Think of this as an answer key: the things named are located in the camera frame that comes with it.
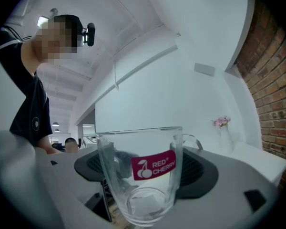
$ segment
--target black t-shirt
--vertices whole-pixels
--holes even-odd
[[[8,32],[0,32],[0,46],[15,40]],[[21,61],[22,43],[8,45],[0,49],[0,62],[26,96],[23,104],[13,120],[10,131],[23,136],[36,146],[41,138],[52,134],[49,99],[43,89],[43,85],[37,73],[33,77],[24,67]]]

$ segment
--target logo on shirt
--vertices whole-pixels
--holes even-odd
[[[39,129],[39,119],[37,117],[35,117],[32,121],[32,126],[33,126],[33,129],[35,131],[38,131]]]

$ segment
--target mug handle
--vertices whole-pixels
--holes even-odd
[[[185,143],[186,141],[189,141],[193,144],[193,147],[198,148],[199,150],[203,150],[201,143],[194,135],[183,134],[182,137],[183,137],[183,143]]]

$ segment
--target neck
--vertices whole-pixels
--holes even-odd
[[[37,57],[32,40],[22,44],[21,61],[26,70],[34,77],[34,73],[36,72],[38,66],[41,64],[41,61]]]

